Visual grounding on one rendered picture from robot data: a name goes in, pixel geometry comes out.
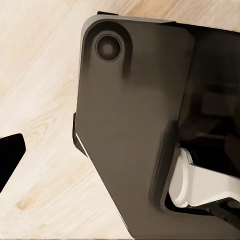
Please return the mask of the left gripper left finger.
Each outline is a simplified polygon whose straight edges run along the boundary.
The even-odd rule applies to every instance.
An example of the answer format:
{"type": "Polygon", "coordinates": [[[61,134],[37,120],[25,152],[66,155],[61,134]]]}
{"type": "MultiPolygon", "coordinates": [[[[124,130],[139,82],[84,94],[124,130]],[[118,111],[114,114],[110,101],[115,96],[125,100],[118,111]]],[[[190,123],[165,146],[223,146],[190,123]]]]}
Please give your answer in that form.
{"type": "Polygon", "coordinates": [[[0,193],[26,153],[22,133],[0,138],[0,193]]]}

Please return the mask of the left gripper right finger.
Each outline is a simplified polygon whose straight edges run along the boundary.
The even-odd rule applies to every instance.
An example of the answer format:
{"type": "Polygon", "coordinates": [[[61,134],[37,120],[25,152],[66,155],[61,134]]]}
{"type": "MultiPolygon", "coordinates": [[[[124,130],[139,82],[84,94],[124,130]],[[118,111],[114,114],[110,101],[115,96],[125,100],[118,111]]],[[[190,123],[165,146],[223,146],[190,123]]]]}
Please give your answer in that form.
{"type": "Polygon", "coordinates": [[[224,151],[240,173],[240,135],[228,133],[224,151]]]}

